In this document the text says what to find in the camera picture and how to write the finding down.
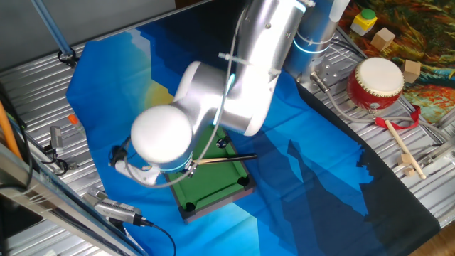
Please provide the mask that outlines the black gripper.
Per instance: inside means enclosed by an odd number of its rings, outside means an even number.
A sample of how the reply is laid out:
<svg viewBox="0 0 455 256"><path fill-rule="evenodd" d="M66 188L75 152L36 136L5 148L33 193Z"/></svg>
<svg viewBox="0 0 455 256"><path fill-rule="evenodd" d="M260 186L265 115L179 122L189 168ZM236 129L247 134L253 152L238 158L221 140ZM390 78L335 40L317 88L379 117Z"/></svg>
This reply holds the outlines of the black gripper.
<svg viewBox="0 0 455 256"><path fill-rule="evenodd" d="M185 168L183 169L183 172L187 172L187 171L190 171L190 170L193 170L193 165L197 165L198 164L198 160L197 159L194 159L192 161L189 161L186 165L185 165ZM195 171L191 171L188 173L188 177L189 178L192 178L193 175L194 175Z"/></svg>

